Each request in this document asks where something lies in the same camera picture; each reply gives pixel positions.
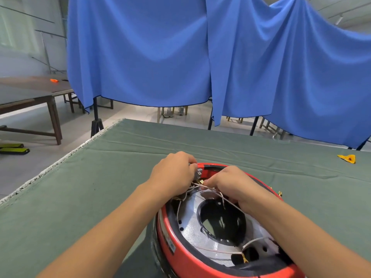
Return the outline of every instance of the tiled floor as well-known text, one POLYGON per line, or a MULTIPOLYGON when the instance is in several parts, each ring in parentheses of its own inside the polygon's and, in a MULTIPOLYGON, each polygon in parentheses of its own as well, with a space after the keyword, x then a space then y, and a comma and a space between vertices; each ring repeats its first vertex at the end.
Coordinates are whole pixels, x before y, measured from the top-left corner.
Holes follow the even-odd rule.
MULTIPOLYGON (((57 98, 57 107, 63 134, 62 145, 57 146, 55 139, 52 137, 0 131, 0 142, 19 142, 30 148, 30 153, 24 156, 0 155, 0 199, 90 138, 93 114, 82 114, 77 106, 75 106, 75 113, 72 114, 69 105, 63 102, 62 97, 57 98)), ((201 105, 189 106, 187 116, 175 115, 173 118, 167 119, 161 117, 160 122, 207 129, 210 112, 211 103, 207 102, 201 105)), ((122 118, 155 123, 157 121, 157 108, 114 102, 113 110, 99 108, 99 116, 105 127, 122 118)), ((253 120, 253 118, 245 118, 243 123, 240 124, 238 119, 232 118, 228 122, 223 117, 220 126, 213 127, 212 130, 248 135, 253 120)), ((52 124, 46 105, 1 115, 0 125, 36 131, 52 131, 52 124)), ((254 135, 272 138, 271 133, 258 128, 254 135)), ((289 135, 285 136, 285 140, 329 145, 289 135)), ((366 144, 364 150, 371 151, 371 145, 366 144)))

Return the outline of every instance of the ceiling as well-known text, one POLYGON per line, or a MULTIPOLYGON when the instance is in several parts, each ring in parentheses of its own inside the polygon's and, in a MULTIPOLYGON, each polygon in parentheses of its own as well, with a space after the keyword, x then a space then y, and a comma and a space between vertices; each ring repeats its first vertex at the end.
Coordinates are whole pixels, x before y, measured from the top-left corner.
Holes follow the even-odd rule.
MULTIPOLYGON (((278 0, 265 0, 268 5, 278 0)), ((349 28, 371 22, 371 0, 307 0, 324 18, 339 27, 349 28)))

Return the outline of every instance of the green cloth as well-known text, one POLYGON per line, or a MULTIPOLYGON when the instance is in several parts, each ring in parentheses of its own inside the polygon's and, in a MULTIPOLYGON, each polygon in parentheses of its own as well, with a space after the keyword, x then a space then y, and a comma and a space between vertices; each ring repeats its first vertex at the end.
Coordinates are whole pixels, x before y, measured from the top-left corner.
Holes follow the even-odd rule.
MULTIPOLYGON (((180 150, 198 162, 238 165, 371 261, 370 153, 124 120, 0 206, 0 277, 34 277, 180 150), (337 157, 351 152, 356 164, 337 157)), ((150 228, 118 277, 161 277, 150 228)))

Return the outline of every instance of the person's leg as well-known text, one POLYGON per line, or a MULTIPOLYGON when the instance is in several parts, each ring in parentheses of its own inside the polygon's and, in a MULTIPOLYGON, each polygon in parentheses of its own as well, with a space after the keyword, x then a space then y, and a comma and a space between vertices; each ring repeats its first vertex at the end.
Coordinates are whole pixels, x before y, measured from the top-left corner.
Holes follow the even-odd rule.
POLYGON ((171 111, 171 107, 166 109, 166 113, 164 112, 164 118, 174 117, 173 112, 171 111))
POLYGON ((179 107, 179 116, 183 116, 184 114, 184 106, 179 107))

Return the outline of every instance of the window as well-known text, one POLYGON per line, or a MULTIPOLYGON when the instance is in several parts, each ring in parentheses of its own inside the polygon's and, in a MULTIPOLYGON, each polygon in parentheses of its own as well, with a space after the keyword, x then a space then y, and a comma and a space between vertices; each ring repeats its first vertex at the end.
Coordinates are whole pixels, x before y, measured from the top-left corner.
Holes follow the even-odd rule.
POLYGON ((23 53, 39 53, 33 21, 30 16, 19 13, 25 12, 22 0, 0 0, 0 5, 6 7, 0 7, 0 46, 23 53))

